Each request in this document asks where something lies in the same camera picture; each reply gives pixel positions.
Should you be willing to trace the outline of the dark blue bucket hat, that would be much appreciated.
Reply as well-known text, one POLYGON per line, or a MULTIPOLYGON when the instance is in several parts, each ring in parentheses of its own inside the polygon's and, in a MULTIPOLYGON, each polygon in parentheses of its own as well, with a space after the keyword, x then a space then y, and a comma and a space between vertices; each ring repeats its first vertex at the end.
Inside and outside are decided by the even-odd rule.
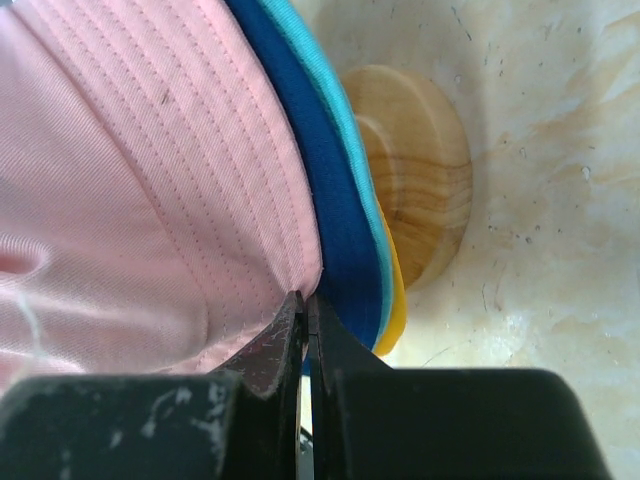
POLYGON ((324 263, 317 291, 344 326, 372 348, 381 320, 382 280, 371 229, 328 109, 262 2, 227 5, 274 85, 302 155, 324 263))

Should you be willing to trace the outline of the wooden hat stand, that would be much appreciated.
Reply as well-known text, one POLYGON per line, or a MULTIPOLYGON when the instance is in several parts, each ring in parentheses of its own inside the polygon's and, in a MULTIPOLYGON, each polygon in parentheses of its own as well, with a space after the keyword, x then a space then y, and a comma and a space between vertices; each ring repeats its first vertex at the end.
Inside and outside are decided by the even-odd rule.
POLYGON ((462 122, 424 75, 385 65, 341 78, 365 145, 404 284, 437 278, 469 222, 473 173, 462 122))

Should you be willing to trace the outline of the pink hat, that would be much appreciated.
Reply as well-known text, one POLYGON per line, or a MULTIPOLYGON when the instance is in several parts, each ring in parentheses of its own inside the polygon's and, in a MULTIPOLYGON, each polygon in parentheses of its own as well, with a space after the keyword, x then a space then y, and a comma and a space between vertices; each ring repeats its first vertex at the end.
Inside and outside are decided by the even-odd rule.
POLYGON ((222 1, 1 10, 1 385, 197 373, 322 271, 285 111, 222 1))

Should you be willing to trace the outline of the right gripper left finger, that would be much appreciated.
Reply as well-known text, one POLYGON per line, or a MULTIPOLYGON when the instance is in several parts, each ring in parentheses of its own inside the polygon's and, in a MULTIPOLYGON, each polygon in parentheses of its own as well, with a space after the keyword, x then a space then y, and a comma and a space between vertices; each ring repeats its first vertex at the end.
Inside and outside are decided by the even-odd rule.
POLYGON ((305 355, 305 307, 286 295, 273 321, 216 371, 239 379, 222 479, 296 479, 305 355))

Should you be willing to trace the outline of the turquoise bucket hat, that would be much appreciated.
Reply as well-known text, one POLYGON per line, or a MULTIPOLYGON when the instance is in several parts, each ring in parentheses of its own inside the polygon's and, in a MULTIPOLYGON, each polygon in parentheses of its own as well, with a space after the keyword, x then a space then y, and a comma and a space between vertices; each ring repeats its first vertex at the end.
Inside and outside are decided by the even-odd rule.
POLYGON ((382 313, 380 324, 374 329, 376 333, 372 345, 374 349, 390 317, 393 296, 392 265, 390 247, 381 216, 382 210, 380 211, 355 115, 334 68, 291 3, 263 1, 261 6, 288 41, 321 100, 324 101, 349 161, 349 168, 375 242, 381 271, 382 313))

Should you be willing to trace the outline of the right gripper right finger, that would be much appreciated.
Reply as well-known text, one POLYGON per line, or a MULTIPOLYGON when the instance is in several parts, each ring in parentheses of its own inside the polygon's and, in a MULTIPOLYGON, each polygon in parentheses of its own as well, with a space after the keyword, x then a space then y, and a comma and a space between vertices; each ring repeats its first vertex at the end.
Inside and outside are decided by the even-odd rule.
POLYGON ((314 477, 359 479, 358 458, 370 428, 365 425, 366 386, 390 368, 343 325, 321 295, 307 302, 314 477))

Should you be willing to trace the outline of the orange bucket hat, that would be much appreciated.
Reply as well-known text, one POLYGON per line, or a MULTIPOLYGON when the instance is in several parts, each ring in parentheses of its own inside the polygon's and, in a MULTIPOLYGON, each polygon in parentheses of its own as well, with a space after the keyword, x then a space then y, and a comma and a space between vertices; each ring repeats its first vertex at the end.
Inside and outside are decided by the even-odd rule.
POLYGON ((391 253, 393 296, 389 321, 382 330, 373 349, 377 356, 388 355, 393 350, 404 333, 407 324, 407 299, 404 279, 391 230, 382 211, 381 216, 391 253))

